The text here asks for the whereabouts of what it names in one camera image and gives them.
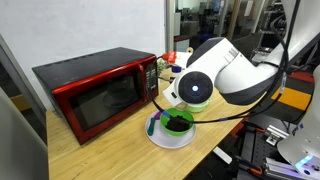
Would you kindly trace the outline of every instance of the wooden countertop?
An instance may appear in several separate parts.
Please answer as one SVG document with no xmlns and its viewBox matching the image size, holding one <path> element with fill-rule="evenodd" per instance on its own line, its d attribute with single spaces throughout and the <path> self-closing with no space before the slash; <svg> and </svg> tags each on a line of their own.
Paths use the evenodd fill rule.
<svg viewBox="0 0 320 180">
<path fill-rule="evenodd" d="M 156 101 L 171 107 L 162 95 L 169 83 L 160 81 Z M 209 106 L 193 113 L 195 120 L 210 120 L 242 112 L 250 106 L 227 104 L 217 90 Z M 133 115 L 80 146 L 68 124 L 47 112 L 50 179 L 183 179 L 240 122 L 226 121 L 197 125 L 196 137 L 180 149 L 153 144 L 145 132 L 147 118 L 156 111 L 149 103 Z"/>
</svg>

